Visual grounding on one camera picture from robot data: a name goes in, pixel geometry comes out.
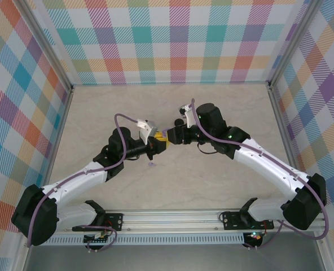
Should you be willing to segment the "aluminium side rail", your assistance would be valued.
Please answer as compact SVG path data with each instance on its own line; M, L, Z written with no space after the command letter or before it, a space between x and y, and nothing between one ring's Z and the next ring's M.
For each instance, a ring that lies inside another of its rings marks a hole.
M288 159L288 163L285 163L273 155L269 155L268 158L274 171L277 171L278 173L276 186L285 197L285 200L283 200L283 210L285 211L286 209L291 209L292 206L302 207L310 200L310 191L305 186L305 184L309 181L309 175L293 167L296 163L293 161L291 144L287 138L287 130L283 125L281 111L278 108L275 94L269 86L267 86L267 93L273 107L273 112Z
M70 89L70 91L67 95L67 101L66 101L66 104L65 104L65 109L64 109L61 121L59 123L59 128L58 128L58 133L57 133L57 136L56 136L55 144L52 148L50 161L49 161L48 168L47 168L47 171L46 171L46 174L45 174L45 179L43 181L44 186L45 185L46 186L50 185L49 182L51 181L52 171L53 171L53 168L54 168L54 165L55 165L56 156L58 154L60 141L61 141L61 138L62 138L62 135L63 135L63 130L64 130L64 127L65 127L65 123L67 121L69 109L71 107L73 95L74 95L74 90Z

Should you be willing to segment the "aluminium frame post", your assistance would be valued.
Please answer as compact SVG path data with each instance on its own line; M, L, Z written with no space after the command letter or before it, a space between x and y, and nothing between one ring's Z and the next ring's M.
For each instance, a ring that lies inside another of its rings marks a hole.
M272 65L266 77L266 87L269 91L282 77L323 2L324 0L296 0L283 28L281 41L273 53Z
M43 28L40 26L32 9L28 5L27 0L15 0L15 3L18 3L18 5L20 6L20 11L23 11L25 13L26 20L28 21L28 24L33 34L36 36L36 40L39 42L42 51L46 54L48 60L50 61L52 67L54 68L58 77L61 79L64 86L66 86L68 91L71 93L73 91L73 85L69 80L66 72L64 71L64 68L60 63L58 57L56 56L55 51L51 46L51 43L49 43L49 40L47 39Z

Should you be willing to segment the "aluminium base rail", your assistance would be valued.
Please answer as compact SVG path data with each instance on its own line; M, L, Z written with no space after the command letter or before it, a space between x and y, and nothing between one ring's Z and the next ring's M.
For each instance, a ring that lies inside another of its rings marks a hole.
M49 239L56 232L71 230L97 230L106 226L116 231L127 230L273 230L280 220L253 221L247 226L235 210L177 210L177 211L118 211L92 207L86 203L80 206L66 207L51 213L39 211L33 224L32 235Z

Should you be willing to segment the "grey metal panel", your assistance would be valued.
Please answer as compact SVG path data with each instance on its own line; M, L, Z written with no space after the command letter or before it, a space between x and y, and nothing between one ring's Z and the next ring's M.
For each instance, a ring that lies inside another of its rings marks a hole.
M31 250L23 271L326 271L315 249L303 257L278 247L248 251L239 246L114 246L88 253L82 246Z

